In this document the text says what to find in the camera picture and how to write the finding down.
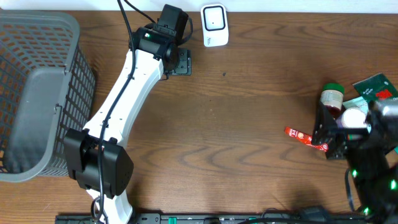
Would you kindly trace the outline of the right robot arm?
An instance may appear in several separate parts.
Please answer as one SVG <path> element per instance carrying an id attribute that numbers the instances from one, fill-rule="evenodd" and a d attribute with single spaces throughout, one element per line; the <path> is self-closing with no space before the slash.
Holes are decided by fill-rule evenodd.
<path id="1" fill-rule="evenodd" d="M 319 103 L 312 144 L 327 144 L 327 159 L 347 161 L 367 222 L 397 223 L 397 166 L 386 159 L 397 147 L 397 101 L 371 101 L 365 123 L 365 128 L 341 128 Z"/>

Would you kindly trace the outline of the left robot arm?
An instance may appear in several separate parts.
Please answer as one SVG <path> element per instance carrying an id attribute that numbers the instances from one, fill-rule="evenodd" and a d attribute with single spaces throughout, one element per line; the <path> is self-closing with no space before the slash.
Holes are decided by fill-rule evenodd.
<path id="1" fill-rule="evenodd" d="M 168 80 L 185 57 L 189 15 L 166 4 L 157 21 L 129 34 L 124 67 L 104 103 L 81 131 L 70 128 L 63 140 L 68 175 L 92 197 L 94 223 L 128 223 L 134 213 L 126 187 L 134 164 L 126 152 L 134 121 L 148 94 Z"/>

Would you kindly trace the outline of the green lid jar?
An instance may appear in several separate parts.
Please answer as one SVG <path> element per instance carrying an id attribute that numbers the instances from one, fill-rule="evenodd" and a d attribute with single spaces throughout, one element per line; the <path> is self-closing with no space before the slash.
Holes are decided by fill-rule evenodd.
<path id="1" fill-rule="evenodd" d="M 344 87 L 338 83 L 327 83 L 323 86 L 320 101 L 334 118 L 341 114 L 344 93 Z"/>

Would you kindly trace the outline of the red box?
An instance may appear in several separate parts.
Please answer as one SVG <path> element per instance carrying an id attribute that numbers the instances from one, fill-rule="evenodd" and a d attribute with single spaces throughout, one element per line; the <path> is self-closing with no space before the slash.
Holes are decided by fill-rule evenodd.
<path id="1" fill-rule="evenodd" d="M 309 134 L 303 133 L 303 132 L 298 131 L 296 129 L 292 129 L 290 127 L 286 127 L 284 132 L 288 136 L 300 141 L 302 144 L 304 144 L 306 146 L 313 147 L 313 148 L 318 149 L 318 150 L 323 151 L 323 152 L 327 152 L 328 151 L 328 144 L 326 144 L 326 143 L 323 143 L 321 145 L 312 144 L 312 136 L 309 135 Z"/>

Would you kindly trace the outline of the green 3M gloves package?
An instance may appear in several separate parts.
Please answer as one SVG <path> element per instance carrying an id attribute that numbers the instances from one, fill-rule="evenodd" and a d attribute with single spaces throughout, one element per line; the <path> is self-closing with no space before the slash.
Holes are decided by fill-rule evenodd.
<path id="1" fill-rule="evenodd" d="M 383 74 L 378 73 L 353 84 L 354 89 L 369 103 L 371 101 L 397 100 L 397 89 Z"/>

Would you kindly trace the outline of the white cotton swab tub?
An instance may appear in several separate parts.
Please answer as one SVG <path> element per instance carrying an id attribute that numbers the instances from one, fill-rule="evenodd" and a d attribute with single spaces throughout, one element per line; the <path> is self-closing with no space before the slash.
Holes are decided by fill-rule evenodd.
<path id="1" fill-rule="evenodd" d="M 336 119 L 339 128 L 367 128 L 366 114 L 359 108 L 348 108 Z"/>

